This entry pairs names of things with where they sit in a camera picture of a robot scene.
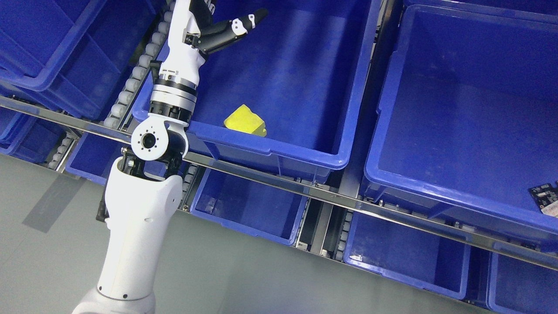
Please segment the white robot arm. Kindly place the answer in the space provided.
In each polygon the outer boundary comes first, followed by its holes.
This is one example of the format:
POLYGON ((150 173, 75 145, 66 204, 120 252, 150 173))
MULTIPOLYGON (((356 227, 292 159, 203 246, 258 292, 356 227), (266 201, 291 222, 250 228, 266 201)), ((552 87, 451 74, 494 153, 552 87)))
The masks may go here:
POLYGON ((165 60, 152 59, 153 87, 147 119, 110 168, 96 219, 106 223, 109 244, 98 283, 74 314, 153 314, 154 284, 170 219, 183 199, 183 158, 199 85, 199 69, 213 52, 247 36, 269 13, 213 22, 213 0, 177 0, 165 60))

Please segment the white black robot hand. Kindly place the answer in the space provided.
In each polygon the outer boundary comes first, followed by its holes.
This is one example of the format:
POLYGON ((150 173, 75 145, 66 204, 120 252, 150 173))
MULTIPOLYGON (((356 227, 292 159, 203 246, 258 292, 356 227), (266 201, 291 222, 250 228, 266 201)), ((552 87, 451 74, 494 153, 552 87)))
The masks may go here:
POLYGON ((176 0, 170 22, 165 74, 198 74, 211 55, 243 39, 264 20, 269 11, 259 8, 233 20, 213 22, 211 0, 176 0))

